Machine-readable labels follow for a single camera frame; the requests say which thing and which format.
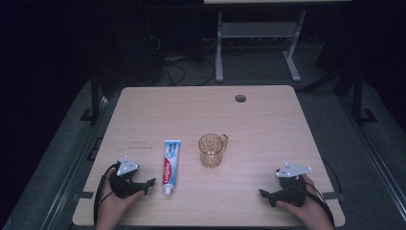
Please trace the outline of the amber glass mug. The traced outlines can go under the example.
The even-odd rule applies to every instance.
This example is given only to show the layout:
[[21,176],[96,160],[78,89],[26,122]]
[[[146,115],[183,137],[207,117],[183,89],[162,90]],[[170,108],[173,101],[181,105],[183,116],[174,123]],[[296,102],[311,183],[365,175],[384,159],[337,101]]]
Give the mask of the amber glass mug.
[[226,134],[208,133],[203,135],[198,142],[202,165],[209,169],[218,167],[227,149],[228,141],[229,137]]

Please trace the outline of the person's left hand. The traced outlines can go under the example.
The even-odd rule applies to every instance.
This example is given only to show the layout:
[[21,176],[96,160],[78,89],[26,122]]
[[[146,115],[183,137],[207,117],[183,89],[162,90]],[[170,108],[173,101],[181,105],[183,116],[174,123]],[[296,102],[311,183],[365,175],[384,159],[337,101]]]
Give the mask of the person's left hand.
[[99,206],[98,222],[119,223],[127,210],[134,205],[134,203],[145,195],[144,191],[140,191],[127,198],[117,197],[110,186],[110,176],[115,172],[115,169],[111,169],[106,178],[102,188],[103,201]]

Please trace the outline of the white metal stand frame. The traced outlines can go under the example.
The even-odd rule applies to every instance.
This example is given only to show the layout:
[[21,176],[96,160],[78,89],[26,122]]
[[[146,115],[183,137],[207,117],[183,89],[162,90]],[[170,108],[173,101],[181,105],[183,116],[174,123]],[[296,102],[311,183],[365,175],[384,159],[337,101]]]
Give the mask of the white metal stand frame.
[[223,73],[223,41],[232,38],[288,38],[290,46],[282,52],[285,64],[294,82],[301,77],[293,60],[305,21],[306,11],[301,11],[296,21],[282,22],[225,22],[222,12],[218,14],[216,27],[216,48],[214,69],[218,82],[224,81]]

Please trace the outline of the black metal stand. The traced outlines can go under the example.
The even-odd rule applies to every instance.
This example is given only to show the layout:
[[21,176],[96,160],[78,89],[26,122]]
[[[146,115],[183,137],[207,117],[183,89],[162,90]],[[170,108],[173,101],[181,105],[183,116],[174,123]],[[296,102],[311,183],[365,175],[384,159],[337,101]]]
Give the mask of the black metal stand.
[[98,121],[102,111],[104,95],[102,93],[101,82],[101,71],[95,70],[90,80],[91,107],[86,108],[80,116],[81,121],[89,122],[91,126]]
[[355,122],[362,126],[376,123],[377,119],[368,108],[362,107],[363,74],[359,69],[351,68],[348,76],[348,91],[352,91],[351,115]]

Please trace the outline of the white and blue toothpaste tube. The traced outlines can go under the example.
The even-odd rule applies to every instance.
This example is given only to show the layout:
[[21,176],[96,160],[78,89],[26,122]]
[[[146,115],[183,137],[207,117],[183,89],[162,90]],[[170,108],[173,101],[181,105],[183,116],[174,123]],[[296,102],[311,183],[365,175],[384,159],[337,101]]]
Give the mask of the white and blue toothpaste tube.
[[172,190],[175,188],[177,163],[181,143],[181,140],[165,141],[165,158],[162,186],[166,196],[170,196]]

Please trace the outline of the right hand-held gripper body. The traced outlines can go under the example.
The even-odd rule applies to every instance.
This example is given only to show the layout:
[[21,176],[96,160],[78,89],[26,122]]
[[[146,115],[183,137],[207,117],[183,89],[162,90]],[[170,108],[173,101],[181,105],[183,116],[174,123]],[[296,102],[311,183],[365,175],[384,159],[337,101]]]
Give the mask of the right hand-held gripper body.
[[276,171],[276,177],[279,179],[282,189],[273,193],[275,195],[273,197],[277,201],[281,200],[301,207],[305,202],[306,191],[303,175],[311,172],[312,168],[309,166],[285,162],[283,166]]

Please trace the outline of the person's right hand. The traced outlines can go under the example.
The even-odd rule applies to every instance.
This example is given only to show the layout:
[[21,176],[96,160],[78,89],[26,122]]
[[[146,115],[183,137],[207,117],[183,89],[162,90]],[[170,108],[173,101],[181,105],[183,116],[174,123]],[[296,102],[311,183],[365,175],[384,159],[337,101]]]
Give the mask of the person's right hand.
[[279,208],[284,209],[298,218],[303,223],[304,227],[307,223],[317,222],[330,223],[333,225],[326,211],[315,200],[308,196],[305,198],[304,204],[301,207],[294,206],[281,200],[278,200],[276,204]]

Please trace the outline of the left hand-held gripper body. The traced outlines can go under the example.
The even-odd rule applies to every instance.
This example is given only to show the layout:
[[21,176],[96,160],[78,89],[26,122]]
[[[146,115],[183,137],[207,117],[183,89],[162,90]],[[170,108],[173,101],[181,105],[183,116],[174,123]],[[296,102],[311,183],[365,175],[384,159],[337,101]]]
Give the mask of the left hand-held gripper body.
[[132,180],[139,170],[139,165],[127,155],[117,163],[116,171],[110,176],[110,186],[119,198],[127,198],[144,189],[144,184]]

